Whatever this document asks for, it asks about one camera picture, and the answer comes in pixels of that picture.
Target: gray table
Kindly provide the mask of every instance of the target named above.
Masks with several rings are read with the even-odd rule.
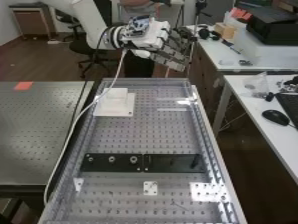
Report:
[[[0,195],[43,190],[57,162],[84,82],[0,83]],[[93,82],[86,84],[80,112]]]

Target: floor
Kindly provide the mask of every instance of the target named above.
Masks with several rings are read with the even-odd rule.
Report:
[[[69,51],[66,44],[16,41],[5,48],[0,47],[0,81],[78,81],[80,70],[74,63],[84,59]],[[157,66],[154,77],[164,74],[165,68]],[[97,67],[88,77],[100,80],[106,72]],[[231,111],[242,113],[239,104],[233,104]],[[298,187],[247,116],[219,133],[218,144],[247,222],[298,223]],[[32,216],[23,205],[13,224],[36,223]]]

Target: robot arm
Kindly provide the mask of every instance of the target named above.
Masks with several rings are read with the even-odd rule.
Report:
[[[86,32],[88,45],[96,49],[100,37],[100,49],[130,49],[137,56],[150,58],[174,70],[184,71],[188,58],[185,44],[172,47],[172,33],[168,22],[140,16],[126,26],[108,27],[102,19],[97,1],[102,0],[43,0],[45,4],[76,17]]]

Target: computer keyboard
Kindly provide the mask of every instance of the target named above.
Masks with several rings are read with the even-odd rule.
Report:
[[[298,129],[298,95],[278,93],[275,97]]]

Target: cable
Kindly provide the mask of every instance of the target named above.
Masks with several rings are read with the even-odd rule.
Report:
[[[298,130],[298,128],[294,125],[289,124],[289,126],[291,126],[293,128],[295,128],[295,130]]]
[[[246,115],[246,112],[243,114],[241,114],[235,119],[233,119],[223,127],[221,127],[219,131],[223,131],[226,126],[229,126],[234,121],[237,121],[245,115]]]
[[[108,29],[109,29],[109,27],[106,27],[105,30],[104,30],[104,32],[101,33],[101,36],[100,36],[100,39],[98,39],[98,42],[97,42],[97,46],[96,46],[96,51],[94,51],[93,58],[92,58],[92,62],[90,62],[90,68],[93,67],[94,62],[96,62],[96,55],[97,55],[97,52],[98,52],[98,48],[100,48],[100,44],[101,44],[101,41],[102,41],[102,37],[104,37],[105,32],[106,32]],[[85,87],[86,87],[88,81],[89,81],[89,79],[86,78],[85,79],[84,86],[82,86],[81,94],[78,96],[78,100],[77,100],[77,104],[76,104],[76,107],[74,107],[74,111],[73,111],[73,114],[72,114],[72,119],[70,119],[70,124],[69,124],[68,132],[66,132],[66,138],[65,138],[64,146],[65,146],[65,144],[68,144],[68,141],[69,141],[68,140],[69,133],[70,133],[70,130],[72,130],[73,125],[76,125],[76,122],[73,123],[73,120],[74,120],[74,116],[76,116],[77,107],[78,107],[78,104],[80,104],[80,101],[81,101],[81,97],[82,97],[84,92],[85,92]],[[52,171],[50,176],[49,176],[49,179],[48,179],[48,183],[46,183],[46,187],[45,187],[45,192],[44,192],[44,203],[45,204],[46,204],[48,189],[49,189],[49,186],[50,186],[50,182],[52,182],[52,179],[53,179],[53,175],[54,175],[56,170],[57,170],[57,167],[58,167],[58,163],[60,163],[60,161],[62,159],[62,156],[64,156],[64,151],[65,150],[62,149],[62,152],[60,154],[57,163],[54,165],[53,171]]]
[[[109,92],[109,90],[113,88],[113,85],[117,81],[117,78],[118,78],[118,74],[120,74],[120,70],[121,70],[121,66],[122,66],[122,61],[124,61],[124,57],[126,55],[126,49],[124,49],[122,51],[122,55],[121,55],[121,60],[120,60],[120,64],[118,64],[118,69],[117,69],[117,73],[116,73],[116,76],[114,76],[114,79],[113,79],[113,82],[109,86],[109,88],[106,89],[106,91],[104,91],[101,93],[100,96],[96,96],[94,98],[94,101],[86,106],[86,108],[81,111],[81,113],[78,114],[74,122],[73,122],[73,125],[72,125],[72,128],[70,128],[70,132],[68,134],[68,138],[66,138],[66,141],[65,141],[65,144],[64,144],[64,147],[62,147],[62,152],[61,152],[61,155],[58,157],[58,160],[57,160],[57,163],[54,165],[54,168],[53,168],[53,171],[52,171],[52,174],[50,174],[50,177],[49,177],[49,180],[48,180],[48,184],[46,184],[46,187],[45,187],[45,191],[44,191],[44,205],[46,205],[46,195],[48,195],[48,189],[49,189],[49,184],[52,182],[52,178],[53,178],[53,175],[54,175],[54,172],[57,170],[57,167],[58,167],[58,164],[60,164],[60,161],[62,159],[62,155],[64,155],[64,152],[66,150],[66,147],[68,147],[68,143],[69,143],[69,140],[70,140],[70,137],[72,137],[72,134],[73,134],[73,131],[74,131],[74,127],[76,127],[76,124],[77,124],[77,121],[80,120],[82,114],[89,110],[89,108],[100,101],[100,99],[106,95],[106,93]]]

